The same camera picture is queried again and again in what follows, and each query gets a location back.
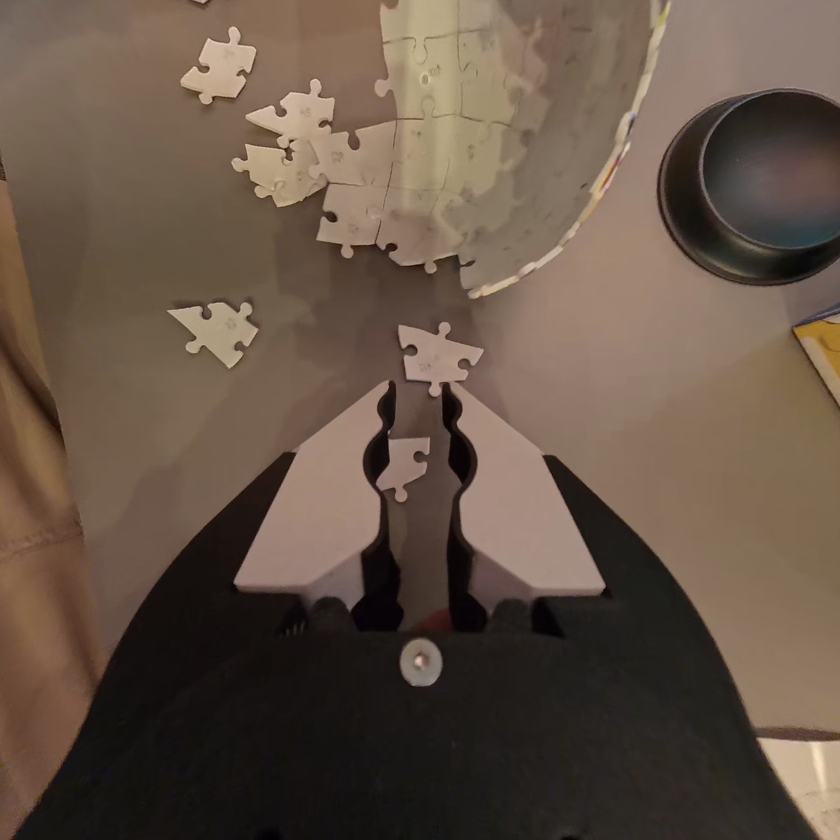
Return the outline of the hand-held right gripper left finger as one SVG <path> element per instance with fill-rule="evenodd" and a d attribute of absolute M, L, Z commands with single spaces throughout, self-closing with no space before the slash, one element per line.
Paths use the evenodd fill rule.
<path fill-rule="evenodd" d="M 376 486 L 390 463 L 396 384 L 384 381 L 304 441 L 234 578 L 241 592 L 334 598 L 363 631 L 403 620 L 401 572 Z"/>

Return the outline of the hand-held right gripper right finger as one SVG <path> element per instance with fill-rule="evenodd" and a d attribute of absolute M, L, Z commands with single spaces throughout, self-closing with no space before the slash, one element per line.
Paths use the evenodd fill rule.
<path fill-rule="evenodd" d="M 454 630 L 479 632 L 498 606 L 606 591 L 542 450 L 458 384 L 442 391 L 448 466 L 459 481 L 447 541 Z"/>

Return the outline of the single white puzzle piece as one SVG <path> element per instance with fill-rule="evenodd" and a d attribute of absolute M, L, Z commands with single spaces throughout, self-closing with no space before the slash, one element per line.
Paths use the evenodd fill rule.
<path fill-rule="evenodd" d="M 444 384 L 467 378 L 469 372 L 460 367 L 461 362 L 474 367 L 484 353 L 480 347 L 450 340 L 451 329 L 449 322 L 439 323 L 436 333 L 404 324 L 396 328 L 397 340 L 404 351 L 406 380 L 427 383 L 427 392 L 433 398 L 442 395 Z"/>

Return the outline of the puzzle pieces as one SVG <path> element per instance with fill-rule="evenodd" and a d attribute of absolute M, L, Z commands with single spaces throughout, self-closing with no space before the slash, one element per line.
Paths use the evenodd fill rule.
<path fill-rule="evenodd" d="M 180 79 L 181 87 L 194 92 L 204 106 L 236 99 L 258 55 L 242 38 L 236 26 L 228 27 L 225 40 L 208 38 L 196 66 Z M 269 198 L 279 208 L 326 188 L 323 209 L 334 217 L 321 221 L 318 241 L 340 245 L 348 259 L 355 249 L 375 244 L 382 230 L 389 189 L 396 186 L 397 121 L 359 129 L 353 147 L 348 132 L 334 131 L 335 99 L 322 90 L 322 82 L 312 78 L 306 91 L 290 91 L 280 100 L 282 113 L 277 106 L 249 112 L 246 121 L 272 133 L 274 143 L 247 143 L 245 157 L 234 157 L 230 164 L 234 172 L 247 174 L 259 199 Z M 168 312 L 190 330 L 188 352 L 207 348 L 228 369 L 243 358 L 257 334 L 248 303 L 234 307 L 218 301 Z"/>

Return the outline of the partly built puzzle ball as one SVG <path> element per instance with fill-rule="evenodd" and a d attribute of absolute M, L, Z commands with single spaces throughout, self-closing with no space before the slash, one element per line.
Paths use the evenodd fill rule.
<path fill-rule="evenodd" d="M 383 2 L 395 119 L 330 140 L 317 239 L 485 298 L 558 256 L 629 148 L 670 2 Z"/>

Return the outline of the printed puzzle box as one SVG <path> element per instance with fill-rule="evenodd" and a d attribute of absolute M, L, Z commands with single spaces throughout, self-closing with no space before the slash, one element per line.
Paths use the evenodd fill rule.
<path fill-rule="evenodd" d="M 839 310 L 819 313 L 795 325 L 792 332 L 839 406 Z"/>

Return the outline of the black round ball stand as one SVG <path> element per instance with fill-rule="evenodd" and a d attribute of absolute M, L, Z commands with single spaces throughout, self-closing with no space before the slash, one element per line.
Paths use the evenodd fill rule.
<path fill-rule="evenodd" d="M 838 260 L 839 107 L 777 88 L 715 102 L 658 170 L 668 234 L 696 265 L 747 286 L 802 281 Z"/>

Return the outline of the person's beige clothing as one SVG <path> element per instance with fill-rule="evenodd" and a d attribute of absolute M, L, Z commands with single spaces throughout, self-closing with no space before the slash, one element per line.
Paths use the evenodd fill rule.
<path fill-rule="evenodd" d="M 66 757 L 102 676 L 88 562 L 14 209 L 1 184 L 1 838 Z"/>

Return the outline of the folded instruction leaflet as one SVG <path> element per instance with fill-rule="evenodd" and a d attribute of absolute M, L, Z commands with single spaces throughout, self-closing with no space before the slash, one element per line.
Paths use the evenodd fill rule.
<path fill-rule="evenodd" d="M 838 738 L 759 738 L 759 745 L 815 834 L 838 839 Z"/>

